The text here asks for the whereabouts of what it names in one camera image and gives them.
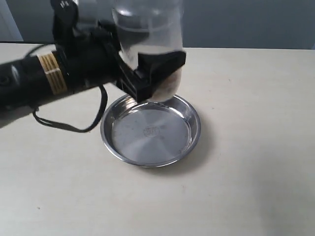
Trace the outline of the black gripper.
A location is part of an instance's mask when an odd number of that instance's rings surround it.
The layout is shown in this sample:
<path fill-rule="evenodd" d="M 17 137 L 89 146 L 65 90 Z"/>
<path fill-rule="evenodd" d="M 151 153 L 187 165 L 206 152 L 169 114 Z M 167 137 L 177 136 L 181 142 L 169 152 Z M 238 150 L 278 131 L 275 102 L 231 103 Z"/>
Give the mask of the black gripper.
<path fill-rule="evenodd" d="M 119 55 L 121 50 L 114 23 L 99 21 L 86 31 L 66 29 L 63 62 L 71 94 L 114 83 L 136 101 L 167 101 L 179 88 L 186 52 L 138 54 L 133 71 Z"/>

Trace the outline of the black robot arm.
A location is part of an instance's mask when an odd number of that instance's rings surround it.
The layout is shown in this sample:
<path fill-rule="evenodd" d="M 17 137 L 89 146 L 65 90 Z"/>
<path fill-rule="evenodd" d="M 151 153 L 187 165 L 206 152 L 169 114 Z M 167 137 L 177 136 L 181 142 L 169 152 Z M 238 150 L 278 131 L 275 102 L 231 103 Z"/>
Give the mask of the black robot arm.
<path fill-rule="evenodd" d="M 87 133 L 101 121 L 108 94 L 105 84 L 117 88 L 137 102 L 153 97 L 173 73 L 186 62 L 182 50 L 162 54 L 139 54 L 138 66 L 131 68 L 120 56 L 121 46 L 115 25 L 100 21 L 87 34 L 68 32 L 56 49 L 43 55 L 30 51 L 21 59 L 0 66 L 0 124 L 5 126 L 19 118 L 33 115 L 48 127 Z M 40 106 L 99 88 L 101 101 L 98 113 L 84 129 L 48 120 L 36 115 Z"/>

